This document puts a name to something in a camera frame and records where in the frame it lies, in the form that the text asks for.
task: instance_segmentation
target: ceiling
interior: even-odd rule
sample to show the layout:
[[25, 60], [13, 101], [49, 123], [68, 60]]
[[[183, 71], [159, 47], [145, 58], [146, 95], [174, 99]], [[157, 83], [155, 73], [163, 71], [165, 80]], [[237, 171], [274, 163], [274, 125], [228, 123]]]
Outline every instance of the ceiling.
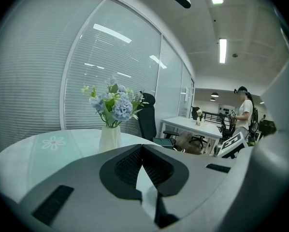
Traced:
[[[268, 0], [224, 0], [222, 4], [190, 0], [189, 9], [175, 0], [141, 1], [167, 24], [188, 53], [196, 87], [245, 86], [262, 94], [289, 57]], [[219, 63], [219, 38], [228, 39], [225, 64]]]
[[[212, 98], [211, 94], [213, 92], [216, 92], [216, 90], [196, 88], [194, 97], [196, 100], [208, 102]], [[262, 102], [261, 98], [257, 95], [252, 95], [252, 98], [253, 98], [254, 104], [260, 106], [260, 102]], [[223, 104], [223, 105], [240, 107], [242, 104], [242, 101], [240, 101], [239, 97], [235, 95], [233, 91], [228, 91], [228, 90], [219, 90], [218, 97], [214, 97], [214, 99], [216, 99], [215, 102]]]

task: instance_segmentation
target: flower logo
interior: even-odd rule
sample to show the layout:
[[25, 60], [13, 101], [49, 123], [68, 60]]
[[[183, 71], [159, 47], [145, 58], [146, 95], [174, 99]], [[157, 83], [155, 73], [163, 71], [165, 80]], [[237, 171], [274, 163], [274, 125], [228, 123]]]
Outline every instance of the flower logo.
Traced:
[[44, 145], [42, 148], [47, 149], [51, 147], [52, 150], [57, 150], [58, 145], [65, 145], [65, 142], [62, 141], [63, 139], [63, 137], [56, 138], [55, 136], [52, 136], [50, 140], [43, 140]]

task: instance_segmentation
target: white t-shirt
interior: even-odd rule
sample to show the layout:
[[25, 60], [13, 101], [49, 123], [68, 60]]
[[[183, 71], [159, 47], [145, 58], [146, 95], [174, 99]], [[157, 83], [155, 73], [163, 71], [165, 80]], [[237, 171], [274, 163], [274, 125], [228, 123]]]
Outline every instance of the white t-shirt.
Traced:
[[245, 120], [245, 121], [237, 120], [236, 128], [244, 127], [247, 130], [249, 130], [249, 125], [251, 124], [251, 117], [252, 117], [252, 113], [253, 113], [253, 104], [252, 104], [251, 100], [246, 99], [242, 103], [241, 107], [239, 108], [239, 111], [238, 111], [239, 114], [238, 115], [243, 115], [243, 113], [245, 113], [245, 112], [250, 113], [249, 119]]

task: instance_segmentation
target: person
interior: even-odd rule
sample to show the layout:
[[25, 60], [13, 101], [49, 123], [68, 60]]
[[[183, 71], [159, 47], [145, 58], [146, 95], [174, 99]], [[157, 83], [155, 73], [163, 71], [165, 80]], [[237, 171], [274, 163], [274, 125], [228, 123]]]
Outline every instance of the person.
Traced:
[[266, 115], [264, 114], [263, 118], [260, 119], [260, 123], [266, 119]]
[[231, 119], [237, 120], [236, 130], [233, 135], [241, 132], [243, 137], [246, 139], [249, 134], [249, 126], [251, 125], [254, 103], [252, 95], [244, 86], [241, 86], [238, 89], [237, 95], [239, 96], [240, 100], [243, 101], [243, 103], [239, 108], [237, 115], [230, 115]]

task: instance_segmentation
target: white vase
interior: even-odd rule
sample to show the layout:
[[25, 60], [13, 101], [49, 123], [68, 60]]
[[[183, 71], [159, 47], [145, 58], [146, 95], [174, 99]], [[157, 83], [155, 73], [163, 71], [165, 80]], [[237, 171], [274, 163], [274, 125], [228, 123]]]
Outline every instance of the white vase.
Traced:
[[122, 144], [120, 126], [115, 128], [103, 126], [100, 138], [100, 152], [120, 148]]

